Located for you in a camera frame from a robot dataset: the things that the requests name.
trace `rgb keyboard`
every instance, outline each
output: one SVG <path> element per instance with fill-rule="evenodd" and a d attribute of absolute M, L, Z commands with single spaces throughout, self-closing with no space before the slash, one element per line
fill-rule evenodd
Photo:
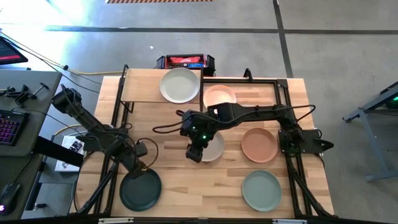
<path fill-rule="evenodd" d="M 0 144 L 15 146 L 29 113 L 0 110 Z"/>

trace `white plate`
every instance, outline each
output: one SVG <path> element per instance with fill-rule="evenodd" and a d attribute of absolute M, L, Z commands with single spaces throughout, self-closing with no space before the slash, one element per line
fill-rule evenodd
<path fill-rule="evenodd" d="M 199 78 L 186 68 L 175 68 L 167 72 L 160 81 L 160 93 L 172 103 L 186 103 L 198 94 Z"/>
<path fill-rule="evenodd" d="M 201 160 L 203 162 L 215 161 L 223 154 L 224 147 L 224 138 L 219 132 L 217 132 L 214 135 L 213 140 L 209 142 L 207 148 L 203 150 Z"/>

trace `desk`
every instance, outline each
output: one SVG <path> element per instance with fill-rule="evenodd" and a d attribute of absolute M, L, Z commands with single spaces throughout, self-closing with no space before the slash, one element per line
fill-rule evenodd
<path fill-rule="evenodd" d="M 134 112 L 127 121 L 133 127 L 129 134 L 133 139 L 152 138 L 159 145 L 159 158 L 152 168 L 162 179 L 162 195 L 157 205 L 144 212 L 132 212 L 126 209 L 119 198 L 119 185 L 126 175 L 119 168 L 118 181 L 111 215 L 134 217 L 218 217 L 218 218 L 293 218 L 294 211 L 290 196 L 289 180 L 284 156 L 278 152 L 275 159 L 265 164 L 251 162 L 241 150 L 243 134 L 251 128 L 265 128 L 277 136 L 277 121 L 243 123 L 233 129 L 221 131 L 225 140 L 225 151 L 217 160 L 197 164 L 185 158 L 188 138 L 179 133 L 156 134 L 154 126 L 180 121 L 175 110 L 199 110 L 199 104 L 193 102 L 175 105 L 159 97 L 159 80 L 166 70 L 128 70 L 122 99 L 135 101 Z M 141 82 L 141 87 L 134 83 Z M 288 79 L 290 99 L 293 106 L 308 104 L 308 96 L 303 79 Z M 95 116 L 103 123 L 110 123 L 113 106 L 118 90 L 119 77 L 104 77 L 98 98 Z M 273 87 L 257 84 L 231 84 L 230 86 L 242 105 L 273 105 L 275 103 Z M 295 110 L 296 117 L 309 111 L 309 108 Z M 300 121 L 303 129 L 312 129 L 313 121 L 307 116 Z M 150 143 L 148 155 L 142 157 L 145 163 L 153 160 L 155 148 Z M 325 171 L 319 158 L 304 154 L 303 164 L 307 185 L 317 200 L 330 213 L 333 213 Z M 79 207 L 90 197 L 98 185 L 103 156 L 96 153 L 88 159 L 81 170 L 77 185 Z M 271 212 L 257 212 L 249 207 L 241 195 L 241 184 L 246 175 L 256 169 L 265 169 L 273 173 L 282 186 L 282 201 Z M 304 211 L 302 193 L 297 186 L 300 208 Z M 103 205 L 107 191 L 103 195 Z"/>
<path fill-rule="evenodd" d="M 15 71 L 15 70 L 0 70 L 0 87 L 6 88 L 13 86 L 16 91 L 22 88 L 22 84 L 29 87 L 32 93 L 40 87 L 40 82 L 46 84 L 50 89 L 42 90 L 37 94 L 36 100 L 27 100 L 24 105 L 27 108 L 47 113 L 51 105 L 51 98 L 57 90 L 61 79 L 61 74 L 58 72 L 36 72 L 36 71 Z M 11 110 L 17 107 L 14 99 L 0 96 L 0 109 Z M 22 132 L 18 143 L 12 150 L 17 150 L 20 147 L 29 147 L 33 149 L 34 143 L 39 135 L 40 129 L 43 125 L 45 115 L 34 111 L 26 111 L 30 113 L 29 120 Z M 9 146 L 0 146 L 0 150 L 10 150 Z M 43 155 L 36 154 L 26 167 L 24 173 L 20 176 L 18 183 L 21 184 L 21 189 L 18 195 L 18 202 L 16 209 L 8 216 L 1 216 L 1 220 L 17 220 L 20 219 L 22 212 L 25 209 L 26 201 L 29 197 L 30 190 L 34 184 L 37 172 L 42 163 Z M 29 161 L 29 155 L 25 157 L 4 157 L 0 156 L 0 190 L 4 186 L 18 176 L 18 173 Z"/>

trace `gray floor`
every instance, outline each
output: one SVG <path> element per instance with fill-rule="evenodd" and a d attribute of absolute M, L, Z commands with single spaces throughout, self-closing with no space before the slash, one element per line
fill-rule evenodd
<path fill-rule="evenodd" d="M 275 29 L 272 0 L 168 4 L 49 2 L 52 6 L 43 1 L 46 13 L 31 10 L 34 5 L 23 9 L 12 4 L 5 7 L 0 13 L 0 21 L 7 23 L 2 25 L 4 32 L 77 70 L 121 70 L 125 63 L 134 68 L 152 68 L 161 55 L 205 53 L 216 58 L 218 76 L 241 76 L 249 67 L 255 77 L 286 77 L 278 34 L 42 32 L 10 25 Z M 398 29 L 398 3 L 393 0 L 280 0 L 279 4 L 286 29 Z M 16 11 L 25 16 L 16 17 Z M 345 124 L 341 117 L 397 81 L 398 35 L 286 35 L 286 39 L 294 77 L 305 79 L 310 102 L 317 105 L 313 114 L 315 125 L 323 131 L 325 139 L 335 143 L 325 153 L 335 213 L 344 218 L 397 223 L 398 179 L 365 181 L 364 175 L 377 172 L 377 161 L 361 123 Z M 34 58 L 28 65 L 20 66 L 50 69 Z M 96 84 L 71 78 L 99 90 Z M 101 81 L 101 77 L 90 78 Z M 73 86 L 64 79 L 62 83 Z M 94 111 L 98 96 L 76 89 L 83 95 L 84 106 Z M 50 114 L 67 124 L 76 123 L 53 108 Z M 374 119 L 378 130 L 386 127 L 383 124 L 396 127 L 391 117 Z M 59 128 L 61 124 L 48 118 L 42 135 L 49 138 Z M 398 152 L 385 153 L 391 166 L 396 166 Z M 70 186 L 59 187 L 58 192 L 68 195 Z M 62 213 L 60 208 L 66 208 L 70 198 L 65 196 L 60 205 L 61 199 L 52 200 L 54 197 L 43 194 L 39 199 Z"/>

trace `wooden table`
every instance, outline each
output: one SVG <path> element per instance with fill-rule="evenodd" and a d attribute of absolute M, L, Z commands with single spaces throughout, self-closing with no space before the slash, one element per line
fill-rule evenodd
<path fill-rule="evenodd" d="M 151 138 L 159 145 L 159 158 L 151 167 L 162 179 L 162 195 L 157 204 L 144 212 L 132 212 L 125 208 L 119 198 L 119 185 L 126 175 L 121 166 L 114 195 L 112 216 L 132 217 L 218 217 L 218 218 L 293 218 L 294 211 L 290 196 L 289 180 L 284 156 L 278 152 L 275 159 L 258 164 L 246 158 L 241 150 L 243 134 L 251 128 L 265 128 L 277 138 L 280 129 L 277 121 L 243 123 L 238 127 L 221 131 L 225 140 L 223 155 L 213 162 L 199 164 L 185 158 L 188 138 L 178 132 L 156 134 L 154 126 L 176 123 L 181 118 L 175 110 L 199 110 L 198 97 L 192 102 L 175 105 L 165 101 L 159 91 L 159 81 L 168 70 L 129 69 L 126 77 L 123 101 L 134 101 L 134 112 L 128 117 L 133 127 L 129 134 L 133 139 Z M 288 79 L 290 99 L 293 106 L 307 105 L 308 96 L 301 78 Z M 110 123 L 118 90 L 119 77 L 104 77 L 95 116 L 102 123 Z M 265 84 L 233 84 L 231 87 L 242 105 L 275 104 L 274 89 Z M 295 110 L 296 117 L 309 111 L 309 108 Z M 303 129 L 314 127 L 312 116 L 300 121 Z M 149 163 L 154 159 L 155 147 L 148 142 L 149 153 L 141 159 Z M 94 154 L 89 158 L 78 180 L 76 202 L 78 207 L 90 197 L 98 185 L 103 155 Z M 325 171 L 319 158 L 304 154 L 303 164 L 307 184 L 317 200 L 330 213 L 333 213 Z M 282 201 L 271 212 L 257 212 L 249 207 L 241 193 L 243 179 L 250 172 L 264 169 L 273 173 L 282 186 Z M 103 195 L 103 206 L 108 190 Z M 303 212 L 303 197 L 297 186 L 300 208 Z"/>

